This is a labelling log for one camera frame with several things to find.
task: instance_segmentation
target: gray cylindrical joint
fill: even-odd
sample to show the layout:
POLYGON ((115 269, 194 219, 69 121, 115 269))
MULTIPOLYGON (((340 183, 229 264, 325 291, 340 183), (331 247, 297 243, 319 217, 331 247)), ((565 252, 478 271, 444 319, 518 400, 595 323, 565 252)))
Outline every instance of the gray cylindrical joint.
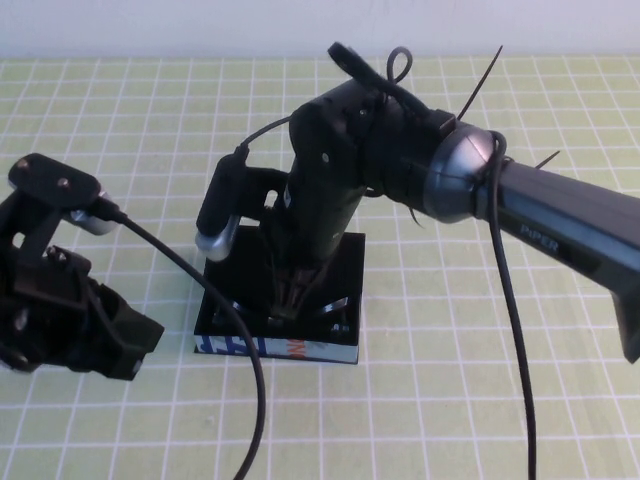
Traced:
MULTIPOLYGON (((105 191, 100 192, 100 197, 111 200, 111 197, 105 191)), ((105 222, 104 220, 89 215, 84 210, 74 210, 65 220, 93 235, 106 235, 116 228, 115 222, 105 222)))
POLYGON ((233 215, 218 235, 208 237, 198 232, 195 238, 196 246, 212 262, 223 261, 231 253, 239 224, 240 217, 233 215))
POLYGON ((440 144, 424 187, 425 213, 442 223, 473 214, 474 191, 495 149, 490 132, 461 124, 440 144))

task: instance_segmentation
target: white wall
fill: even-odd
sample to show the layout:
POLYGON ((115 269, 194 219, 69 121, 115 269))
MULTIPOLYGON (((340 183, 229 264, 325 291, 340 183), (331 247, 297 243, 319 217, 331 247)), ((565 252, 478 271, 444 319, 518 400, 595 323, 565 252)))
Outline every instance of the white wall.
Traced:
POLYGON ((0 0, 0 56, 638 52, 640 0, 0 0))

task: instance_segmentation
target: green grid mat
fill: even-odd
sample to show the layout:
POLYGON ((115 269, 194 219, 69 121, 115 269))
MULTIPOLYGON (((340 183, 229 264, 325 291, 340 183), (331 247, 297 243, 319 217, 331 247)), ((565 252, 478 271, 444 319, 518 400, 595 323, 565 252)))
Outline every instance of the green grid mat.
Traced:
MULTIPOLYGON (((370 59, 379 71, 384 59, 370 59)), ((490 58, 416 59, 403 85, 458 111, 490 58)), ((37 151, 96 175, 199 268, 195 218, 217 160, 344 79, 326 59, 6 60, 0 162, 37 151)), ((640 193, 640 57, 503 56, 466 116, 508 154, 640 193)), ((253 165, 288 169, 286 128, 253 165)), ((8 187, 2 187, 2 198, 8 187)), ((366 199, 358 366, 264 363, 268 419, 251 479, 520 479, 523 403, 487 225, 438 225, 366 199)), ((0 372, 8 479, 232 478, 253 429, 246 359, 192 354, 201 289, 123 229, 55 242, 167 331, 132 383, 42 368, 0 372)), ((541 479, 640 477, 640 372, 606 291, 505 239, 531 361, 541 479)))

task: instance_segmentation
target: blue label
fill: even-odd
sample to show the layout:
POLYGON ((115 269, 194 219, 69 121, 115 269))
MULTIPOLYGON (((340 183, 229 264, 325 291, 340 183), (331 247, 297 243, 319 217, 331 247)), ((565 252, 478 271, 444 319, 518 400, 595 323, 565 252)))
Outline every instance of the blue label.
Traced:
MULTIPOLYGON (((246 343, 239 337, 218 337, 224 338, 224 344, 216 342, 214 348, 212 343, 212 337, 202 336, 200 340, 199 350, 203 353, 222 353, 227 355, 248 355, 246 343)), ((267 345, 264 338, 254 338, 254 344, 258 350, 259 355, 267 354, 267 345)))

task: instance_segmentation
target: black base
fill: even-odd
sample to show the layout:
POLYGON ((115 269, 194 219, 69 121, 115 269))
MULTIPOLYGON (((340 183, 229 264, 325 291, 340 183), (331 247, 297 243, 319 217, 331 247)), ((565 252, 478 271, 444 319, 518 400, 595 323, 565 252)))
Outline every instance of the black base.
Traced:
MULTIPOLYGON (((269 317, 273 287, 257 227, 240 226, 231 254, 219 263, 207 260, 204 276, 236 307, 261 357, 357 364, 364 253, 365 235, 345 233, 323 283, 309 293, 296 322, 269 317), (346 306, 323 311, 345 298, 346 306)), ((224 317, 205 295, 194 330, 197 353, 246 355, 244 341, 224 317)))

